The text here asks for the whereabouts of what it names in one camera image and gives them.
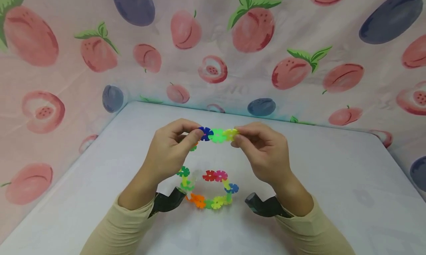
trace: white table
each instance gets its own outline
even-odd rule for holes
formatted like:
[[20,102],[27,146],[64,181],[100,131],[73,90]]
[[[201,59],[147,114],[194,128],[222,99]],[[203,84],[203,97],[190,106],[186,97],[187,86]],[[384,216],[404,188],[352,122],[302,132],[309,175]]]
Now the white table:
[[[77,255],[116,195],[140,167],[154,131],[177,118],[210,128],[263,121],[288,138],[291,166],[356,254],[425,255],[426,204],[374,135],[201,110],[130,103],[0,246],[1,255]],[[229,143],[200,142],[185,165],[225,170],[239,185],[230,207],[197,210],[184,201],[160,213],[138,254],[291,254],[273,218],[256,216],[244,199],[274,195]],[[178,176],[160,184],[169,194]],[[196,191],[224,193],[200,180]]]

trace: blue plum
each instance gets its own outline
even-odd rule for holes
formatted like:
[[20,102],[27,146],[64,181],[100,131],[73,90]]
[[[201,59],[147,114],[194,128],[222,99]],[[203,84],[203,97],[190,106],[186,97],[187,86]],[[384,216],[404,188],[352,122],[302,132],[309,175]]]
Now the blue plum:
[[107,85],[102,93],[102,103],[109,113],[115,113],[123,106],[124,95],[121,89]]
[[426,156],[418,158],[411,165],[410,176],[420,190],[426,192]]
[[249,103],[247,110],[253,116],[267,116],[275,111],[276,106],[271,98],[258,98]]
[[420,16],[423,0],[386,0],[368,17],[359,38],[368,44],[383,44],[404,33]]
[[151,25],[155,17],[152,0],[114,0],[120,15],[132,25],[145,27]]

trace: right hand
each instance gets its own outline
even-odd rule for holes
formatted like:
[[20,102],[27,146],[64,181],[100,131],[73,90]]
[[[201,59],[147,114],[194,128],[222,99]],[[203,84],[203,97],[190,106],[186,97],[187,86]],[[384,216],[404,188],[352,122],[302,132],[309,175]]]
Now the right hand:
[[235,135],[231,146],[242,149],[259,180],[275,188],[294,178],[286,137],[259,122],[235,129],[239,134]]

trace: finger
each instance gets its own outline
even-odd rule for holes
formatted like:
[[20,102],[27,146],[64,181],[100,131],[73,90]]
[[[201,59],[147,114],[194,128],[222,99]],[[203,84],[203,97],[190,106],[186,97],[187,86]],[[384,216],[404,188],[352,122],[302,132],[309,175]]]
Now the finger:
[[189,153],[189,150],[193,148],[198,141],[201,140],[201,137],[204,135],[204,132],[200,129],[195,129],[191,131],[186,137],[180,141],[179,144],[176,145],[176,149],[179,152],[184,153],[187,155]]
[[183,118],[180,118],[176,121],[173,121],[169,124],[167,124],[166,126],[164,126],[164,129],[167,132],[170,132],[171,134],[175,134],[175,135],[180,135],[183,132],[191,132],[194,129],[197,129],[200,127],[200,124],[194,122],[194,121],[190,121],[190,120],[186,120]]
[[247,156],[247,159],[251,162],[256,156],[258,156],[258,150],[250,142],[250,140],[244,135],[236,135],[234,141],[241,148],[244,154]]

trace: peach print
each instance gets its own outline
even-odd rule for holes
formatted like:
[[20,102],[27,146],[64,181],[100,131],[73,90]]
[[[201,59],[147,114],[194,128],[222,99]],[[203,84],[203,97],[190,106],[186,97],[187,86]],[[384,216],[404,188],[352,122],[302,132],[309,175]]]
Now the peach print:
[[[34,108],[34,103],[44,102]],[[37,134],[46,134],[61,124],[65,106],[55,95],[46,91],[28,92],[22,99],[22,112],[29,118],[27,128]]]
[[52,167],[46,163],[31,163],[22,168],[10,182],[0,185],[6,187],[6,199],[11,204],[29,204],[41,196],[51,185]]

